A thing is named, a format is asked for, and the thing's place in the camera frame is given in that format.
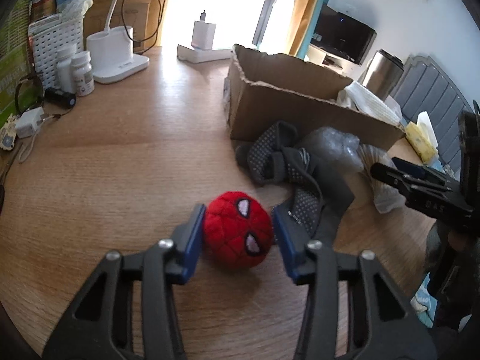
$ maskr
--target white storage basket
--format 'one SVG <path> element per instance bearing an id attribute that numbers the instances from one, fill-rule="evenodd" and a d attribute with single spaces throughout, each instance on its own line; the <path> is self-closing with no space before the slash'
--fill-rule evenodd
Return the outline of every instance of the white storage basket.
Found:
<path id="1" fill-rule="evenodd" d="M 77 52 L 83 51 L 83 17 L 66 21 L 33 36 L 35 71 L 40 74 L 44 88 L 59 88 L 57 49 L 73 43 L 77 44 Z"/>

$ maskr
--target power cord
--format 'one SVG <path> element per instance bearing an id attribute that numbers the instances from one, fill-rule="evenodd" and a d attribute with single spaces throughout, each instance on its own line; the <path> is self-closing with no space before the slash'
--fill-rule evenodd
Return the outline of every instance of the power cord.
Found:
<path id="1" fill-rule="evenodd" d="M 125 32 L 128 36 L 128 38 L 132 41 L 132 42 L 136 42 L 136 43 L 141 43 L 141 42 L 145 42 L 147 40 L 150 40 L 152 39 L 153 37 L 155 37 L 155 41 L 153 42 L 153 44 L 148 47 L 146 50 L 143 50 L 142 52 L 138 53 L 140 55 L 142 55 L 143 53 L 147 52 L 148 50 L 150 50 L 153 46 L 155 46 L 157 44 L 157 40 L 158 40 L 158 32 L 160 31 L 160 24 L 162 23 L 162 19 L 163 19 L 163 11 L 164 11 L 164 8 L 165 8 L 165 2 L 167 0 L 163 0 L 163 2 L 160 2 L 160 0 L 157 0 L 158 1 L 158 5 L 159 5 L 159 10 L 158 10 L 158 20 L 157 20 L 157 29 L 154 31 L 154 33 L 152 35 L 150 35 L 149 37 L 147 38 L 144 38 L 144 39 L 134 39 L 133 37 L 130 37 L 130 34 L 128 33 L 128 30 L 127 30 L 127 25 L 125 23 L 125 17 L 124 17 L 124 12 L 123 12 L 123 7 L 125 5 L 125 0 L 122 0 L 122 3 L 121 3 L 121 19 L 122 19 L 122 23 L 123 23 L 123 27 L 125 28 Z"/>
<path id="2" fill-rule="evenodd" d="M 64 112 L 63 114 L 52 114 L 42 119 L 42 121 L 39 124 L 40 128 L 37 131 L 35 131 L 35 133 L 32 136 L 32 139 L 30 140 L 30 143 L 28 143 L 28 145 L 23 145 L 20 151 L 18 152 L 18 162 L 20 164 L 24 163 L 27 160 L 27 158 L 30 156 L 30 154 L 32 154 L 33 146 L 35 144 L 35 139 L 37 139 L 37 135 L 42 130 L 42 126 L 49 120 L 60 119 L 62 116 L 71 112 L 71 110 L 73 110 L 73 108 L 70 108 L 68 111 Z"/>

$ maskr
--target plastic bag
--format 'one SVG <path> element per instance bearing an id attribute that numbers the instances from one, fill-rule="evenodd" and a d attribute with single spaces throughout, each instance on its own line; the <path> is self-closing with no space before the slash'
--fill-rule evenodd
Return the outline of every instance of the plastic bag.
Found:
<path id="1" fill-rule="evenodd" d="M 321 127 L 303 138 L 297 147 L 304 147 L 345 174 L 363 171 L 362 160 L 357 154 L 359 143 L 360 139 L 353 134 Z"/>
<path id="2" fill-rule="evenodd" d="M 341 91 L 338 92 L 337 100 L 335 102 L 338 105 L 340 105 L 340 107 L 349 108 L 349 109 L 353 109 L 354 111 L 358 111 L 358 108 L 353 102 L 353 100 L 347 96 L 345 89 L 342 89 Z"/>
<path id="3" fill-rule="evenodd" d="M 400 195 L 400 192 L 395 188 L 374 179 L 370 175 L 370 168 L 376 162 L 397 169 L 387 152 L 375 146 L 360 145 L 357 153 L 365 167 L 364 174 L 370 179 L 370 185 L 373 189 L 373 204 L 375 204 L 377 211 L 380 214 L 386 214 L 394 208 L 402 207 L 405 204 L 405 197 Z"/>
<path id="4" fill-rule="evenodd" d="M 387 96 L 387 98 L 385 99 L 385 105 L 390 108 L 400 120 L 402 120 L 402 109 L 392 96 Z"/>
<path id="5" fill-rule="evenodd" d="M 345 87 L 344 91 L 346 92 L 346 97 L 349 97 L 364 114 L 393 126 L 397 126 L 400 123 L 400 118 L 395 115 L 395 112 L 359 82 L 353 81 Z"/>
<path id="6" fill-rule="evenodd" d="M 70 0 L 61 13 L 62 22 L 85 16 L 93 5 L 93 0 Z"/>

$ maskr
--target white wall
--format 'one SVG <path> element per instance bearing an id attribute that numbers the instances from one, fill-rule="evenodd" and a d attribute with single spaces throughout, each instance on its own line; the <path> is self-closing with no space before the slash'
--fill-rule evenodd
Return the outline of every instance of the white wall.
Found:
<path id="1" fill-rule="evenodd" d="M 362 66 L 345 74 L 357 79 L 376 50 L 403 62 L 431 56 L 465 98 L 480 101 L 480 30 L 461 0 L 330 0 L 328 5 L 376 30 Z"/>

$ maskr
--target stainless steel trash can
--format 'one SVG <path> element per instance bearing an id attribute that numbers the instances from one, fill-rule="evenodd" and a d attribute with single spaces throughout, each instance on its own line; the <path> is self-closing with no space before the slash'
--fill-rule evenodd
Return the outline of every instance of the stainless steel trash can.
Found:
<path id="1" fill-rule="evenodd" d="M 403 74 L 403 64 L 396 56 L 379 50 L 368 63 L 358 82 L 385 101 Z"/>

